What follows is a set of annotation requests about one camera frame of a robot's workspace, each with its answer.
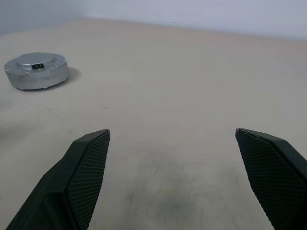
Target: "floor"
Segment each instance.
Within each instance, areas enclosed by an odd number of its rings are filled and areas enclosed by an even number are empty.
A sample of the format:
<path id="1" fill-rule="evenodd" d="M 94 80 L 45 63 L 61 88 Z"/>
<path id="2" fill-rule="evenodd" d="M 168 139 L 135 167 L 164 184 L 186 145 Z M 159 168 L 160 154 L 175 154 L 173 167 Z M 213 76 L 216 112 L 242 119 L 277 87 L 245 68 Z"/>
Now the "floor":
<path id="1" fill-rule="evenodd" d="M 0 63 L 62 54 L 71 78 L 23 92 L 0 71 L 0 229 L 75 139 L 109 128 L 90 230 L 272 230 L 237 127 L 305 158 L 307 43 L 107 20 L 0 36 Z"/>

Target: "white wall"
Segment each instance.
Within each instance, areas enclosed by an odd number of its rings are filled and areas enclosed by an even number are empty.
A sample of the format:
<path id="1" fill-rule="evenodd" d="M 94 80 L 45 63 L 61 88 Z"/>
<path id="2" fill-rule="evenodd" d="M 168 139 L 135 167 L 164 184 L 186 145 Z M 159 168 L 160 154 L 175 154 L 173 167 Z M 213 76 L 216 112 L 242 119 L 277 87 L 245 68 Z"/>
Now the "white wall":
<path id="1" fill-rule="evenodd" d="M 0 34 L 98 17 L 307 39 L 305 0 L 1 0 Z"/>

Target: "beige floor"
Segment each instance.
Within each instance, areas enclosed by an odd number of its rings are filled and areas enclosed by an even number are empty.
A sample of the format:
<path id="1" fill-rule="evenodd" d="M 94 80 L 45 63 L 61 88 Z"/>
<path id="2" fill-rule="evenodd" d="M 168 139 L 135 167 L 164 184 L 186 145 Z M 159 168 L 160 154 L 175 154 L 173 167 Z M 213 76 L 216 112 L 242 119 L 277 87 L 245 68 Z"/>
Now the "beige floor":
<path id="1" fill-rule="evenodd" d="M 64 55 L 71 79 L 14 89 L 0 71 L 0 229 L 74 139 L 111 144 L 90 230 L 272 230 L 235 140 L 307 156 L 307 43 L 88 20 L 0 37 L 0 63 Z"/>

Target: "textured gripper pad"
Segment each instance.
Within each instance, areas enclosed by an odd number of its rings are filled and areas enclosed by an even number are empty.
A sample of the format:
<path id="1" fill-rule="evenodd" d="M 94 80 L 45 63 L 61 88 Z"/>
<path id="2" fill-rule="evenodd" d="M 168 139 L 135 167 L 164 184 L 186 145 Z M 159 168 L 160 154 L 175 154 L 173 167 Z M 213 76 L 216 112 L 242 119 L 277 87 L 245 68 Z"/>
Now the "textured gripper pad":
<path id="1" fill-rule="evenodd" d="M 270 135 L 262 138 L 262 133 L 255 133 L 240 129 L 236 132 L 253 192 L 275 230 L 305 229 L 307 216 L 306 220 L 302 216 L 306 214 L 306 178 L 297 171 L 295 162 L 284 155 L 283 149 L 270 141 Z M 288 142 L 271 137 L 287 150 L 291 147 Z"/>
<path id="2" fill-rule="evenodd" d="M 110 133 L 90 143 L 68 186 L 68 199 L 80 230 L 86 230 L 100 193 Z"/>

